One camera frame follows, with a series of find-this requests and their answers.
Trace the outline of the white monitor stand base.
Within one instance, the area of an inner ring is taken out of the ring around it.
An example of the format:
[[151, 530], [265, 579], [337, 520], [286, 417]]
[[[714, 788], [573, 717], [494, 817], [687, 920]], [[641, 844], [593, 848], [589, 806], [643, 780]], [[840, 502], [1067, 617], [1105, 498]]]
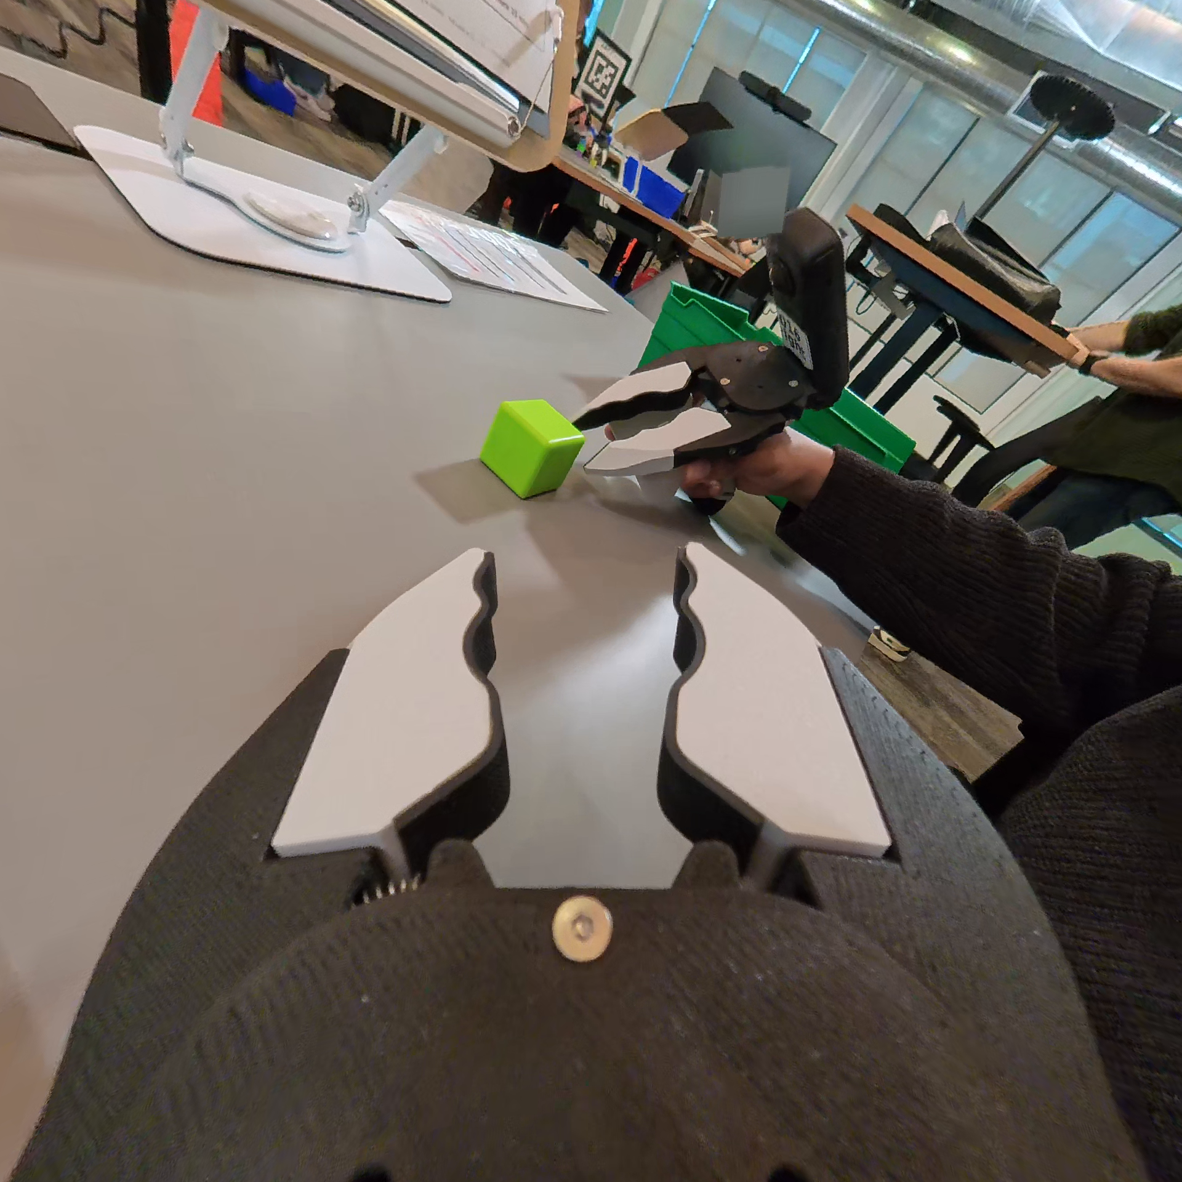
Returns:
[[[199, 156], [189, 126], [231, 30], [247, 30], [403, 109], [420, 121], [418, 133], [345, 201]], [[100, 125], [78, 125], [74, 133], [133, 212], [176, 246], [218, 261], [448, 303], [451, 288], [380, 215], [449, 140], [466, 142], [411, 109], [397, 87], [404, 64], [411, 81], [424, 80], [423, 64], [377, 33], [365, 2], [197, 2], [182, 64], [159, 112], [158, 137], [140, 139]]]

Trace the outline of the black bag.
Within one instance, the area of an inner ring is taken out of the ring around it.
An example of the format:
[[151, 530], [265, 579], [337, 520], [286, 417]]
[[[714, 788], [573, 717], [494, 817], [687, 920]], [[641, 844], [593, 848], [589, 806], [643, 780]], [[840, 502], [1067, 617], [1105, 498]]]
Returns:
[[988, 223], [968, 218], [966, 208], [957, 216], [939, 211], [928, 235], [885, 202], [874, 213], [1033, 319], [1044, 325], [1056, 320], [1061, 303], [1057, 284]]

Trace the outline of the lime green magnetic cube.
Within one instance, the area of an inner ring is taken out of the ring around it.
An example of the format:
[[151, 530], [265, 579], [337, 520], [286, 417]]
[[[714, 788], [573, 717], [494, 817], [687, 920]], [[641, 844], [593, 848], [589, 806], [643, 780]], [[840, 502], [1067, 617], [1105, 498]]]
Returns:
[[544, 399], [506, 401], [479, 460], [521, 499], [556, 491], [580, 455], [586, 436]]

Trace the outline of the wooden standing desk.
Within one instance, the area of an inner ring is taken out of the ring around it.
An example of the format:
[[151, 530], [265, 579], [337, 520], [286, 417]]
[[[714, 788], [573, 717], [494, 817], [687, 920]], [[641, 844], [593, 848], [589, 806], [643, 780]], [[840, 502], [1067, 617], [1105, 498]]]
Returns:
[[888, 316], [850, 358], [850, 389], [881, 413], [968, 332], [971, 344], [1046, 377], [1080, 354], [1071, 334], [1028, 315], [974, 277], [940, 258], [901, 215], [880, 216], [855, 204], [859, 232], [847, 272]]

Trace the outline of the black white marker board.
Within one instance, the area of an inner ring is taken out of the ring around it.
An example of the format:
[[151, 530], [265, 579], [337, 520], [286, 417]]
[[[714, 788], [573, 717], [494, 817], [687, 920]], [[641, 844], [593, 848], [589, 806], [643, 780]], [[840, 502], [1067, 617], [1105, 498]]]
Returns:
[[607, 113], [627, 78], [631, 56], [611, 36], [597, 29], [586, 49], [574, 92], [593, 113]]

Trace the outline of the black disc pole fixture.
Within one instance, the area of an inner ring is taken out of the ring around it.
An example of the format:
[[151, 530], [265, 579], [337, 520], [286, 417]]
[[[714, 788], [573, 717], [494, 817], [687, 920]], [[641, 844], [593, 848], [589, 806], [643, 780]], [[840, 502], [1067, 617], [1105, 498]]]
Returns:
[[1040, 73], [1028, 90], [1030, 105], [1044, 126], [1036, 142], [1009, 170], [983, 205], [976, 219], [984, 219], [1023, 177], [1033, 161], [1056, 137], [1073, 142], [1095, 142], [1112, 135], [1116, 126], [1113, 105], [1084, 81], [1066, 74]]

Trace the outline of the long wooden office desk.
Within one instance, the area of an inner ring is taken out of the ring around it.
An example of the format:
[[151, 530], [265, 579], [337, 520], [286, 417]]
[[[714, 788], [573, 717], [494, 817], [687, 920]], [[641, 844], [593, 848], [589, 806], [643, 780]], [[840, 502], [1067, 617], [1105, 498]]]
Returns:
[[572, 177], [574, 181], [593, 188], [603, 197], [612, 199], [620, 209], [628, 211], [634, 216], [643, 219], [646, 223], [656, 226], [660, 232], [666, 232], [677, 239], [684, 251], [701, 258], [703, 261], [725, 271], [732, 277], [746, 274], [756, 263], [752, 258], [736, 254], [715, 237], [704, 236], [701, 233], [680, 225], [656, 211], [649, 209], [643, 202], [624, 187], [615, 184], [607, 174], [596, 167], [587, 164], [583, 156], [565, 147], [552, 160], [553, 166], [562, 173]]

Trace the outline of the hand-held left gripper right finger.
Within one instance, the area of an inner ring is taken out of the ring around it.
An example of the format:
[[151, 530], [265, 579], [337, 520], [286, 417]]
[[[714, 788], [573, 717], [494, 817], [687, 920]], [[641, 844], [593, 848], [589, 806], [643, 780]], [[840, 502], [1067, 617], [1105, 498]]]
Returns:
[[892, 848], [832, 657], [787, 603], [703, 543], [676, 558], [674, 664], [658, 799], [693, 844], [721, 842], [773, 887], [800, 852]]

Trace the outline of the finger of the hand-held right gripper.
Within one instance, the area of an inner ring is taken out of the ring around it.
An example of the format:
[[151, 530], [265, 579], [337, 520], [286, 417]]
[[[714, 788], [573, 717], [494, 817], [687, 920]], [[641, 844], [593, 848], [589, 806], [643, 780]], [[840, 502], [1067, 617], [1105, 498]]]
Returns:
[[593, 430], [642, 416], [669, 419], [690, 405], [691, 379], [693, 368], [686, 361], [629, 374], [600, 392], [572, 423], [580, 430]]
[[701, 448], [729, 427], [728, 419], [715, 409], [687, 408], [667, 422], [614, 437], [584, 462], [584, 471], [608, 478], [659, 475], [683, 462], [677, 458], [679, 448]]

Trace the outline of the laminated instruction sheet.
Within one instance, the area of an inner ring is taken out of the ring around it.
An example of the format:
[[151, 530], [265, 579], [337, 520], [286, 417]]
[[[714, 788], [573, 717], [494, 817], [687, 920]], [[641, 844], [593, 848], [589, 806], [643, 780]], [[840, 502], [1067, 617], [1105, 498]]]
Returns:
[[511, 232], [408, 201], [389, 201], [380, 213], [403, 240], [456, 278], [538, 301], [605, 312], [603, 303], [555, 268], [529, 240]]

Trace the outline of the blue storage bin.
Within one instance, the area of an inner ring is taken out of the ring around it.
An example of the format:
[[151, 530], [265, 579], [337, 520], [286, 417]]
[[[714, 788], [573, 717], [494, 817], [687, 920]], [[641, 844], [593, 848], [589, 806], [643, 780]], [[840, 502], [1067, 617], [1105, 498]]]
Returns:
[[672, 178], [636, 156], [627, 156], [621, 171], [622, 188], [650, 212], [676, 219], [686, 201], [688, 182]]

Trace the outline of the green plastic bin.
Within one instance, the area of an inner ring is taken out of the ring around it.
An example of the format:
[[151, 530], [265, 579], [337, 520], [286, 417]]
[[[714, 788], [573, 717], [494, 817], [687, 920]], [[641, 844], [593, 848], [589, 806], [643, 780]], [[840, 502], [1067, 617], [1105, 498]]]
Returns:
[[[687, 285], [673, 284], [655, 322], [641, 365], [697, 344], [781, 341], [779, 327], [760, 326], [743, 308]], [[849, 388], [831, 408], [808, 409], [793, 424], [831, 447], [845, 447], [900, 472], [912, 457], [915, 440]]]

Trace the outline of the person's black sweater torso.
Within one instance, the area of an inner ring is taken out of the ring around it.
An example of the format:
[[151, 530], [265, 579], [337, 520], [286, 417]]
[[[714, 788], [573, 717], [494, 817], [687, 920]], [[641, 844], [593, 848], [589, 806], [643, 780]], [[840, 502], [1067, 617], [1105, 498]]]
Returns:
[[1163, 692], [995, 768], [997, 823], [1074, 972], [1153, 1179], [1181, 1177], [1181, 704]]

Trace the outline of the person's right forearm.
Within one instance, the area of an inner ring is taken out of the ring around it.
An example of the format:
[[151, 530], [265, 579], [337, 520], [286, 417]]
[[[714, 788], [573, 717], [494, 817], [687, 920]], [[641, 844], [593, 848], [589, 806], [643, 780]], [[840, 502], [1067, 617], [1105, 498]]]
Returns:
[[1112, 721], [1180, 745], [1181, 581], [1168, 565], [1075, 554], [1053, 529], [1028, 533], [842, 447], [777, 530], [1028, 734], [1067, 741]]

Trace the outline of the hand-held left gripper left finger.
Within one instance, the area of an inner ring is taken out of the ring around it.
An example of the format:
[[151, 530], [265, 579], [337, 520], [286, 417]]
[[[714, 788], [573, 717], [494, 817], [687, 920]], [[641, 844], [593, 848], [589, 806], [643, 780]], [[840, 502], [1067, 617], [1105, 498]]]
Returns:
[[369, 849], [392, 878], [425, 876], [439, 842], [475, 840], [510, 799], [490, 672], [496, 557], [470, 548], [366, 624], [273, 833], [282, 858]]

